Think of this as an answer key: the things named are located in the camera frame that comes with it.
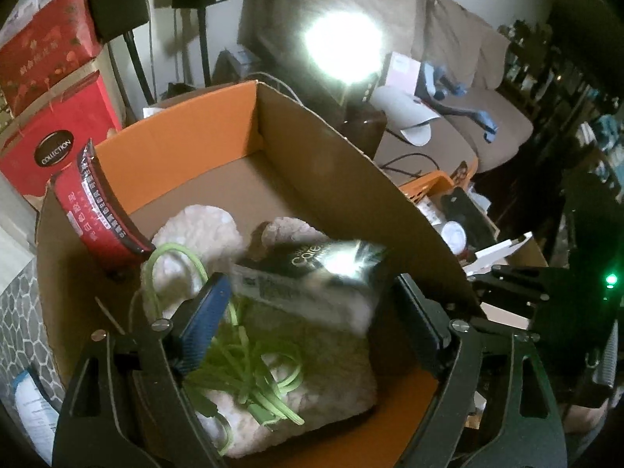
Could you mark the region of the person hand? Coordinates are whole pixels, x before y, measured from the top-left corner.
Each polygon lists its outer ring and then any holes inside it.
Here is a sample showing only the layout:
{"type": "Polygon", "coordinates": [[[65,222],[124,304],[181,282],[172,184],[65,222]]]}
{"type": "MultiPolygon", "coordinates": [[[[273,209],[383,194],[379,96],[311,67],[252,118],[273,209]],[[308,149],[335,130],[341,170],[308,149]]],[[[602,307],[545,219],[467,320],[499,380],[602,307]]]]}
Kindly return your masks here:
{"type": "Polygon", "coordinates": [[[596,429],[608,411],[609,399],[600,408],[587,408],[577,404],[561,404],[560,419],[566,434],[586,434],[596,429]]]}

